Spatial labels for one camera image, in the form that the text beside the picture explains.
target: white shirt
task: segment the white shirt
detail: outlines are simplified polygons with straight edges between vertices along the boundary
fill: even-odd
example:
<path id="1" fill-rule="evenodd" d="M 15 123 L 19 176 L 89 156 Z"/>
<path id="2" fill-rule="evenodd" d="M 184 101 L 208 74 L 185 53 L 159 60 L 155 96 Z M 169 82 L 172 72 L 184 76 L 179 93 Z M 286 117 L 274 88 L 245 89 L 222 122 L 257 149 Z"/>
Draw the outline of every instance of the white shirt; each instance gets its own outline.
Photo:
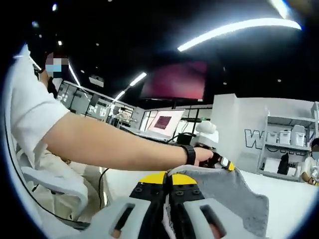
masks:
<path id="1" fill-rule="evenodd" d="M 316 167 L 318 166 L 319 164 L 314 158 L 307 157 L 303 164 L 302 173 L 305 172 L 308 174 L 308 176 L 318 180 L 319 176 L 316 175 L 316 172 L 315 172 Z"/>
<path id="2" fill-rule="evenodd" d="M 26 155 L 33 158 L 36 146 L 69 110 L 38 81 L 26 45 L 20 55 L 11 74 L 11 133 Z"/>

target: ceiling light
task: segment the ceiling light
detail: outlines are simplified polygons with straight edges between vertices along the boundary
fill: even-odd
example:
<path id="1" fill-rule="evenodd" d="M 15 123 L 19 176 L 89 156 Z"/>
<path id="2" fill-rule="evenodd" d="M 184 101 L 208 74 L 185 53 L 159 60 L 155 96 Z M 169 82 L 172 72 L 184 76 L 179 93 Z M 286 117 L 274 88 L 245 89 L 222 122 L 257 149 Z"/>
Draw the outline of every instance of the ceiling light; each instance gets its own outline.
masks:
<path id="1" fill-rule="evenodd" d="M 56 10 L 56 4 L 53 4 L 52 11 L 55 11 L 55 10 Z"/>
<path id="2" fill-rule="evenodd" d="M 115 97 L 114 101 L 118 101 L 120 97 L 122 97 L 122 95 L 125 94 L 125 91 L 121 91 L 118 96 Z"/>
<path id="3" fill-rule="evenodd" d="M 289 7 L 283 0 L 270 0 L 271 5 L 279 12 L 280 16 L 284 19 L 287 18 Z"/>
<path id="4" fill-rule="evenodd" d="M 38 68 L 38 70 L 41 70 L 41 67 L 39 67 L 39 65 L 32 59 L 32 57 L 29 56 L 29 58 L 31 59 L 32 63 L 36 66 L 36 68 Z"/>
<path id="5" fill-rule="evenodd" d="M 71 75 L 73 76 L 75 82 L 78 84 L 79 87 L 81 87 L 81 84 L 80 84 L 78 78 L 76 77 L 76 75 L 75 75 L 75 73 L 74 73 L 74 71 L 73 71 L 73 69 L 72 69 L 72 66 L 71 66 L 70 61 L 69 61 L 69 70 L 70 70 Z"/>
<path id="6" fill-rule="evenodd" d="M 23 55 L 15 55 L 15 56 L 13 56 L 14 59 L 18 59 L 18 58 L 21 58 L 21 57 L 23 57 Z"/>
<path id="7" fill-rule="evenodd" d="M 212 31 L 209 31 L 207 33 L 204 33 L 189 42 L 181 45 L 179 48 L 177 48 L 179 51 L 184 51 L 192 46 L 195 46 L 197 44 L 202 43 L 203 41 L 209 40 L 211 38 L 227 34 L 230 32 L 234 32 L 237 30 L 249 28 L 249 27 L 256 27 L 256 26 L 285 26 L 285 27 L 291 27 L 295 29 L 301 30 L 301 26 L 296 23 L 295 21 L 291 20 L 285 20 L 285 19 L 279 19 L 279 18 L 260 18 L 260 19 L 252 19 L 247 21 L 241 21 L 237 23 L 232 23 L 229 25 L 225 25 L 219 28 L 216 28 Z"/>
<path id="8" fill-rule="evenodd" d="M 39 23 L 37 23 L 36 21 L 33 21 L 33 22 L 32 22 L 32 26 L 33 26 L 33 27 L 39 27 Z"/>
<path id="9" fill-rule="evenodd" d="M 137 76 L 131 83 L 130 86 L 136 85 L 139 81 L 141 81 L 147 74 L 145 72 L 141 73 L 139 76 Z"/>

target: gray towel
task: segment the gray towel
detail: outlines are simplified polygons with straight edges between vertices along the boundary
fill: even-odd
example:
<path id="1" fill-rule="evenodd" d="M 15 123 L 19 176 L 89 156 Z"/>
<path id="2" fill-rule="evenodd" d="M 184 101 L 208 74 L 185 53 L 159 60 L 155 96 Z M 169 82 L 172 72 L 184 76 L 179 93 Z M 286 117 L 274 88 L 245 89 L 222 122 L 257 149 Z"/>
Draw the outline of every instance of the gray towel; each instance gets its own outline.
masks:
<path id="1" fill-rule="evenodd" d="M 214 198 L 243 219 L 244 228 L 258 237 L 266 236 L 269 201 L 253 193 L 238 169 L 202 169 L 178 167 L 170 172 L 181 173 L 196 180 L 205 198 Z"/>

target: black ceiling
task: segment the black ceiling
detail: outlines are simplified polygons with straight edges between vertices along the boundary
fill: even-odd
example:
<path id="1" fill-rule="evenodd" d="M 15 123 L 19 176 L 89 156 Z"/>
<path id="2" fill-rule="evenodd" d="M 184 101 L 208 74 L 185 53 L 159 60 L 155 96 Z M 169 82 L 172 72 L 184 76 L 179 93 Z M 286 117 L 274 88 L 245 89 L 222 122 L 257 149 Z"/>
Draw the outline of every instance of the black ceiling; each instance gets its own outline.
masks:
<path id="1" fill-rule="evenodd" d="M 203 104 L 211 104 L 214 94 L 225 93 L 318 100 L 318 94 L 312 93 L 318 85 L 304 31 L 255 27 L 177 51 L 183 43 L 219 26 L 254 18 L 280 18 L 266 0 L 73 2 L 58 3 L 55 12 L 52 3 L 43 3 L 44 11 L 34 16 L 39 28 L 30 27 L 30 42 L 36 42 L 33 50 L 67 55 L 86 88 L 115 97 L 143 71 L 192 59 L 204 60 L 209 66 Z M 103 88 L 90 83 L 92 74 L 105 79 Z M 74 82 L 70 74 L 63 78 Z M 145 109 L 171 104 L 139 100 L 142 86 L 140 82 L 129 89 L 121 101 Z"/>

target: white desk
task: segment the white desk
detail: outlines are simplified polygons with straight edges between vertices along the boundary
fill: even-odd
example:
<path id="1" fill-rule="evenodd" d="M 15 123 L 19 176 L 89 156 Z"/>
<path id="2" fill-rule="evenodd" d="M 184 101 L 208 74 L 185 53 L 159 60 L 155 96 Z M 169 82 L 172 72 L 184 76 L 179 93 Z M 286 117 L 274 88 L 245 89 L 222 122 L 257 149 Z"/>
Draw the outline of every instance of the white desk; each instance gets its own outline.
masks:
<path id="1" fill-rule="evenodd" d="M 155 172 L 132 172 L 110 169 L 104 176 L 105 188 L 112 203 L 118 197 L 128 197 L 138 181 Z M 257 194 L 269 198 L 267 237 L 286 239 L 296 230 L 317 200 L 318 187 L 242 171 L 247 185 Z"/>

